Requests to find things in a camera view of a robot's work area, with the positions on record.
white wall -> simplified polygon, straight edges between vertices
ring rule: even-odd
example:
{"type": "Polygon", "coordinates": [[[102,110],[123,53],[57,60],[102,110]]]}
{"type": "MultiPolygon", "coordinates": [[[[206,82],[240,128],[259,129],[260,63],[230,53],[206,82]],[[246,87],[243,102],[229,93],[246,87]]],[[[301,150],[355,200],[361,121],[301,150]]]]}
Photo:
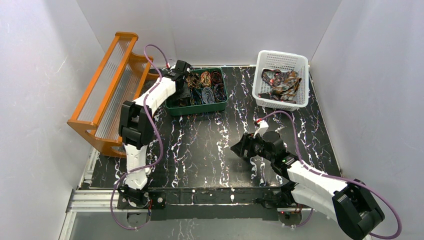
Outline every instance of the white wall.
{"type": "Polygon", "coordinates": [[[66,121],[103,55],[75,0],[1,1],[0,239],[58,239],[90,148],[66,121]]]}
{"type": "MultiPolygon", "coordinates": [[[[311,62],[324,120],[344,175],[372,186],[424,235],[424,2],[342,1],[311,62]]],[[[376,233],[391,235],[387,207],[376,233]]]]}
{"type": "MultiPolygon", "coordinates": [[[[311,59],[341,0],[77,0],[102,48],[116,31],[136,32],[134,48],[161,47],[194,65],[256,64],[261,50],[311,59]]],[[[161,65],[155,50],[148,54],[161,65]]]]}

gray floor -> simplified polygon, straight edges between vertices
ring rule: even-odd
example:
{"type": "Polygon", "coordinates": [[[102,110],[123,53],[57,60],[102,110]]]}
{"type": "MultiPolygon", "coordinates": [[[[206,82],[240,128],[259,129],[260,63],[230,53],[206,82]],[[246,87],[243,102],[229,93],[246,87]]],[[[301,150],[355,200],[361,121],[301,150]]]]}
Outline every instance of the gray floor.
{"type": "MultiPolygon", "coordinates": [[[[126,223],[126,213],[117,213],[126,223]]],[[[131,231],[120,228],[109,212],[78,212],[71,240],[348,240],[333,220],[315,212],[302,227],[291,229],[261,219],[181,219],[152,221],[131,231]]]]}

white plastic laundry basket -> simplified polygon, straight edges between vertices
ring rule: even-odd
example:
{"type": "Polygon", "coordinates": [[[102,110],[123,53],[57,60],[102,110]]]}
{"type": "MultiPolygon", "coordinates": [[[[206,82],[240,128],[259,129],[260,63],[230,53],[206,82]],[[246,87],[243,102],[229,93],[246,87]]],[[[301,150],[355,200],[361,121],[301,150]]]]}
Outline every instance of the white plastic laundry basket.
{"type": "Polygon", "coordinates": [[[281,51],[262,50],[257,56],[256,71],[253,80],[253,97],[256,99],[258,106],[264,106],[273,109],[282,109],[286,111],[294,111],[308,105],[309,97],[309,65],[308,59],[302,55],[281,51]],[[293,98],[294,103],[260,98],[260,94],[269,94],[272,91],[265,81],[262,80],[262,70],[279,69],[282,72],[294,70],[297,76],[302,78],[296,96],[293,98]]]}

clear ribbed panel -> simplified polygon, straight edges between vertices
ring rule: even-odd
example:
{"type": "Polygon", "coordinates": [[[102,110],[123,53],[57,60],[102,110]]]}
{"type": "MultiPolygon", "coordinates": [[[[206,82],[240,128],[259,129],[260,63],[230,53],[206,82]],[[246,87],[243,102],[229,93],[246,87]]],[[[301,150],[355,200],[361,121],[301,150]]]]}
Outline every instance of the clear ribbed panel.
{"type": "Polygon", "coordinates": [[[105,93],[107,92],[112,78],[128,48],[130,41],[128,39],[119,40],[110,55],[109,60],[104,66],[103,71],[98,77],[97,83],[94,85],[81,113],[78,116],[79,121],[92,122],[99,107],[102,103],[105,93]]]}
{"type": "Polygon", "coordinates": [[[117,140],[118,127],[121,116],[121,105],[125,101],[134,100],[137,87],[140,82],[140,76],[137,76],[131,70],[129,64],[126,65],[125,71],[119,81],[113,97],[107,106],[103,119],[99,128],[95,133],[98,138],[117,140]]]}

crumpled fabric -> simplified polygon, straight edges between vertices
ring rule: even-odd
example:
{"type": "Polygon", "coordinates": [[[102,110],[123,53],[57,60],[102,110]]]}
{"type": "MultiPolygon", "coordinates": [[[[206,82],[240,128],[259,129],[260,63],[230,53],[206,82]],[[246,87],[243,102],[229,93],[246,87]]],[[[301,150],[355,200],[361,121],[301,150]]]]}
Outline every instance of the crumpled fabric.
{"type": "Polygon", "coordinates": [[[296,96],[302,80],[296,71],[281,72],[279,69],[264,69],[262,80],[272,87],[270,99],[296,103],[293,98],[296,96]]]}

